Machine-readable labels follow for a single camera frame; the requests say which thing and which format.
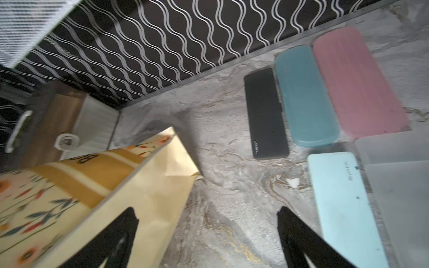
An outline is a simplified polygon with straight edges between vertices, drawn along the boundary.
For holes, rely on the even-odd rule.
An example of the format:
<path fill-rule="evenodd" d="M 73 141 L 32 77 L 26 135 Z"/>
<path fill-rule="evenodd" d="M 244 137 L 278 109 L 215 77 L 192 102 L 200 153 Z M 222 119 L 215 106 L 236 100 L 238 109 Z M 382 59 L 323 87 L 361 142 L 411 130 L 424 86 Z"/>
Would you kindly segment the cream canvas tote bag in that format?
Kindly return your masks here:
<path fill-rule="evenodd" d="M 144 142 L 1 175 L 1 266 L 61 268 L 125 209 L 127 268 L 159 266 L 201 172 L 173 127 Z"/>

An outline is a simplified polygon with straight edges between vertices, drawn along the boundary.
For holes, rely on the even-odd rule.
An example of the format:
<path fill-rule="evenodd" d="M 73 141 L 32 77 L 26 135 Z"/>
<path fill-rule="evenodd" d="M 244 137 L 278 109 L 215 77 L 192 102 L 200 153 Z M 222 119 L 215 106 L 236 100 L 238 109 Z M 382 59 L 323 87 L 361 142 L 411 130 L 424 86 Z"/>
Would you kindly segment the teal translucent pencil case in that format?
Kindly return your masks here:
<path fill-rule="evenodd" d="M 327 146 L 339 137 L 339 124 L 312 49 L 301 45 L 280 53 L 275 71 L 293 142 Z"/>

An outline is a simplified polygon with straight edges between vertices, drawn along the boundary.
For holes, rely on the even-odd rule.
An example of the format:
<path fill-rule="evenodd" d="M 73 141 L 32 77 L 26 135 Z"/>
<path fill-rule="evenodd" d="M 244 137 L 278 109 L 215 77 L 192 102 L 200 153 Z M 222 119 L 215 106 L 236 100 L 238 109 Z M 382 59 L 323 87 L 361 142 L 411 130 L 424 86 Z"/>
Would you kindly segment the black pencil case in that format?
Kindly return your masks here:
<path fill-rule="evenodd" d="M 246 75 L 244 88 L 253 157 L 257 160 L 288 157 L 283 110 L 273 69 L 263 68 Z"/>

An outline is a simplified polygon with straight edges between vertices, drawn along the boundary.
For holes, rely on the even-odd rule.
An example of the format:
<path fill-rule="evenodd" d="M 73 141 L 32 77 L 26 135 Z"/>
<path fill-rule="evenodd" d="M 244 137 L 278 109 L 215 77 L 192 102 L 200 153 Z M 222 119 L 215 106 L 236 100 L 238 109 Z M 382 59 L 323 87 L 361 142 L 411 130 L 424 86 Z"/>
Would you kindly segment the light blue pencil case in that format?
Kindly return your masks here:
<path fill-rule="evenodd" d="M 307 163 L 324 240 L 357 268 L 387 268 L 354 154 L 312 154 Z"/>

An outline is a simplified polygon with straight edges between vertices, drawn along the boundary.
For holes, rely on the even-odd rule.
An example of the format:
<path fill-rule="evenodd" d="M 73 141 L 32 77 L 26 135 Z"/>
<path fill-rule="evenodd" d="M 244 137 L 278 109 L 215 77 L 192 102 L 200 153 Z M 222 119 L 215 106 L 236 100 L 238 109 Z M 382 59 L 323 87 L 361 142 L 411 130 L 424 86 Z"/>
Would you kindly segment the pink pencil case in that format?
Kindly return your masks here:
<path fill-rule="evenodd" d="M 409 127 L 406 112 L 357 29 L 344 27 L 320 36 L 313 54 L 347 135 L 358 139 Z"/>

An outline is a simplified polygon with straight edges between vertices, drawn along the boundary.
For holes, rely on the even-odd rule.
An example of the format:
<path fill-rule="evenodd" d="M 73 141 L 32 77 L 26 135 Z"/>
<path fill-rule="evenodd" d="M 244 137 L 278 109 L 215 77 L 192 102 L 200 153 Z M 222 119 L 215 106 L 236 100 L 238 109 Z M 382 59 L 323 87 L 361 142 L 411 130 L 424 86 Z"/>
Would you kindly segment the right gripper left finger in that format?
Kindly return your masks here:
<path fill-rule="evenodd" d="M 139 220 L 132 207 L 125 209 L 61 268 L 126 268 Z"/>

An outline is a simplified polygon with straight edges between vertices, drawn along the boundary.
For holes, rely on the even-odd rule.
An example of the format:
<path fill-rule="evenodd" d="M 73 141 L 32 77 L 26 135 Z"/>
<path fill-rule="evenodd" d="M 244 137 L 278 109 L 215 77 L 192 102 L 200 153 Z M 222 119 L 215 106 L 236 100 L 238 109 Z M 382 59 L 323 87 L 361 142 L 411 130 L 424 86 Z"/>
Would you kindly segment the translucent clear pencil case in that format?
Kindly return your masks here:
<path fill-rule="evenodd" d="M 370 136 L 355 145 L 400 267 L 428 267 L 429 134 Z"/>

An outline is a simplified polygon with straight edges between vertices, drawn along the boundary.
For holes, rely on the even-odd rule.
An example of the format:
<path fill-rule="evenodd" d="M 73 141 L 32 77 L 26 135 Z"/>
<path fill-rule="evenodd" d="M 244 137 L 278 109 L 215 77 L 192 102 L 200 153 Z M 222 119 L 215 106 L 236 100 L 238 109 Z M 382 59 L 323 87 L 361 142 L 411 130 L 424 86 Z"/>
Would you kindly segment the brown lidded storage box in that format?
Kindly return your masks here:
<path fill-rule="evenodd" d="M 60 81 L 30 98 L 5 149 L 1 172 L 106 151 L 119 111 Z"/>

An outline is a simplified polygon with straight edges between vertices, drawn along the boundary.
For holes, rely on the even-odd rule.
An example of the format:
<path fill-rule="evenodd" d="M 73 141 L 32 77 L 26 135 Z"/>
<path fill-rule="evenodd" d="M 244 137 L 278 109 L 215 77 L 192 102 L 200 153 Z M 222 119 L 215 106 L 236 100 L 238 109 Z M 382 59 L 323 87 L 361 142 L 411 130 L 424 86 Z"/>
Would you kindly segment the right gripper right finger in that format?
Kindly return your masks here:
<path fill-rule="evenodd" d="M 317 268 L 354 267 L 289 208 L 282 207 L 277 219 L 280 243 L 289 268 L 308 268 L 307 260 Z"/>

